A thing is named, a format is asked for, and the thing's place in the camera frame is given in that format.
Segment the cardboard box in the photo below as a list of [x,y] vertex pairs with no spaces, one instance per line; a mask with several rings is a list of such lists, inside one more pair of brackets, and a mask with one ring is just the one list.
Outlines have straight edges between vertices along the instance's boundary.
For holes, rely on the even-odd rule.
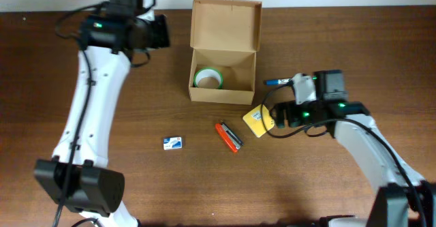
[[[261,1],[193,0],[190,35],[193,54],[188,84],[191,101],[252,103],[261,25]],[[204,67],[222,73],[221,89],[194,87],[194,75]]]

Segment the green tape roll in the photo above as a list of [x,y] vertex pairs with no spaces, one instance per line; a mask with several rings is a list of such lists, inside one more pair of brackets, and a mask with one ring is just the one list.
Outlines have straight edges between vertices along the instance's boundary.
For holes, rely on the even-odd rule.
[[223,86],[222,73],[215,68],[204,67],[195,73],[193,85],[203,89],[221,89]]

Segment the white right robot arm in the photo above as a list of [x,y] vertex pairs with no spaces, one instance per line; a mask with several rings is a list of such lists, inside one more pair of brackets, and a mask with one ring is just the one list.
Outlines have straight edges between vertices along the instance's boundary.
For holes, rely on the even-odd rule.
[[295,99],[276,104],[275,123],[297,132],[325,127],[347,149],[376,193],[366,219],[353,215],[320,218],[319,226],[434,226],[435,184],[409,166],[382,136],[369,110],[348,100],[340,70],[280,79]]

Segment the yellow sticky note pad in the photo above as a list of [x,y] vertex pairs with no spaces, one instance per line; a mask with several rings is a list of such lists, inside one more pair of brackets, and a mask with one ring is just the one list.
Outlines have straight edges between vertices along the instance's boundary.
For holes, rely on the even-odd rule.
[[261,104],[245,114],[243,121],[257,138],[262,137],[275,126],[275,122],[269,115],[268,109]]

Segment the blue white marker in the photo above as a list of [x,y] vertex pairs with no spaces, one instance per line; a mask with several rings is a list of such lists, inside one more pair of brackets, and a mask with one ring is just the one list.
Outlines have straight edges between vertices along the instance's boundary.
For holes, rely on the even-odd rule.
[[288,85],[292,82],[293,80],[291,78],[282,78],[282,79],[265,80],[264,84],[267,86],[278,86],[278,85]]

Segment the blue white staples box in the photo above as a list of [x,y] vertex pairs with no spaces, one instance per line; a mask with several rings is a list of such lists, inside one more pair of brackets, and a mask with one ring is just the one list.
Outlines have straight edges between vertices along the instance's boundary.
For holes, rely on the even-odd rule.
[[183,147],[183,139],[180,136],[167,137],[163,139],[163,149],[173,150],[181,149]]

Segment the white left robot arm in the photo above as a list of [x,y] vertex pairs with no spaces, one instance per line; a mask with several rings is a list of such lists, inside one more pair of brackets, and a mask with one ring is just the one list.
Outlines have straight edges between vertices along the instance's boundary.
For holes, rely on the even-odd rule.
[[57,205],[94,226],[139,226],[123,203],[125,177],[108,169],[108,140],[119,93],[136,53],[167,48],[166,17],[144,0],[107,0],[67,39],[78,45],[78,79],[63,134],[36,181]]

